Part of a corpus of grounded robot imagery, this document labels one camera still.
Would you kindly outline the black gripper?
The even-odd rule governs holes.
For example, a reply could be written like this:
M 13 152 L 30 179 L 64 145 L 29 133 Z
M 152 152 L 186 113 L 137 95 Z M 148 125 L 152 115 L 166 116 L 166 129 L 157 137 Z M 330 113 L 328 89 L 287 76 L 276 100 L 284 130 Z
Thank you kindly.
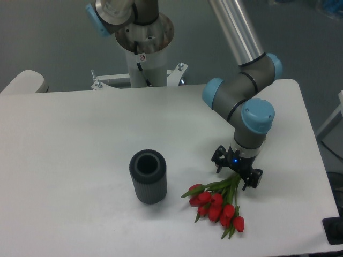
M 263 170 L 254 169 L 252 167 L 255 159 L 256 156 L 241 156 L 241 151 L 238 149 L 233 150 L 231 146 L 227 152 L 225 147 L 220 145 L 215 150 L 211 161 L 217 168 L 216 173 L 219 173 L 223 167 L 230 167 L 233 171 L 238 173 L 244 181 L 242 190 L 245 191 L 247 187 L 257 188 L 262 179 Z

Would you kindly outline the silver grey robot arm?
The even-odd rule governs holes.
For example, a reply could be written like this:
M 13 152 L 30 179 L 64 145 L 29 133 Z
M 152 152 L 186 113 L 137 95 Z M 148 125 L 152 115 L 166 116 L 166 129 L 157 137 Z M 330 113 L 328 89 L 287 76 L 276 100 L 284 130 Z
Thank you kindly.
M 280 78 L 282 63 L 263 50 L 240 1 L 209 4 L 240 68 L 232 81 L 214 78 L 202 92 L 203 101 L 235 130 L 229 148 L 219 147 L 212 161 L 218 170 L 237 172 L 245 187 L 256 188 L 263 172 L 252 165 L 275 116 L 272 104 L 257 94 Z M 162 52 L 173 39 L 174 27 L 159 11 L 158 1 L 92 1 L 86 13 L 100 35 L 114 35 L 128 53 L 131 87 L 167 85 L 170 76 Z

